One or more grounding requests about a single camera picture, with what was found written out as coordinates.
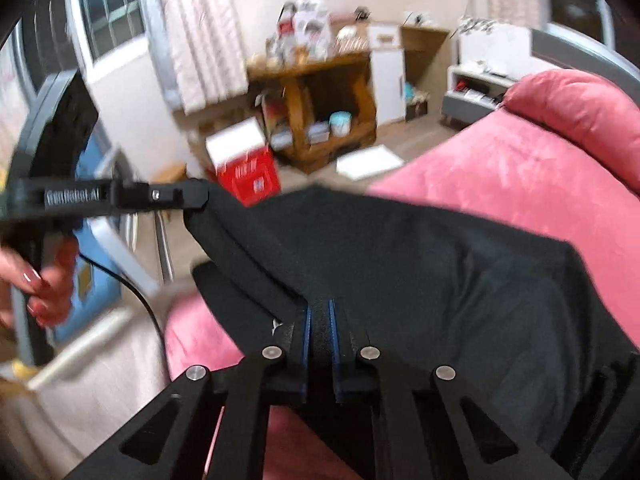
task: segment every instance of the pink pillow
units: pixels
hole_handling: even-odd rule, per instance
[[[504,107],[570,140],[640,193],[640,108],[613,83],[549,70],[511,87]]]

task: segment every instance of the white door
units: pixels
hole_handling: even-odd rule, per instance
[[[404,120],[404,50],[373,51],[371,79],[378,108],[378,125]]]

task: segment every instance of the white paper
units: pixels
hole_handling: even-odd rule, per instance
[[[234,124],[210,136],[206,141],[207,153],[214,168],[266,145],[266,139],[255,117]]]
[[[338,174],[351,180],[360,180],[401,166],[404,166],[404,160],[382,144],[343,155],[336,161]]]

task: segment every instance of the metal pin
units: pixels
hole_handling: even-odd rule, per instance
[[[373,361],[374,359],[380,357],[380,350],[378,350],[375,346],[365,346],[362,350],[360,350],[360,355],[363,359]]]
[[[262,357],[265,359],[277,359],[282,355],[282,349],[278,346],[267,346],[262,349]]]
[[[207,374],[207,369],[201,365],[193,365],[187,369],[187,377],[191,381],[199,381]]]
[[[436,368],[436,377],[443,381],[451,381],[456,377],[456,371],[450,366],[439,366]]]

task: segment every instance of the pink bed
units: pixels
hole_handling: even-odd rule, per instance
[[[576,71],[543,73],[514,86],[503,108],[368,193],[570,241],[604,304],[638,345],[639,128],[640,110],[609,82]],[[199,295],[172,311],[166,347],[173,377],[193,364],[219,369],[242,357]],[[293,412],[272,408],[264,478],[357,476]]]

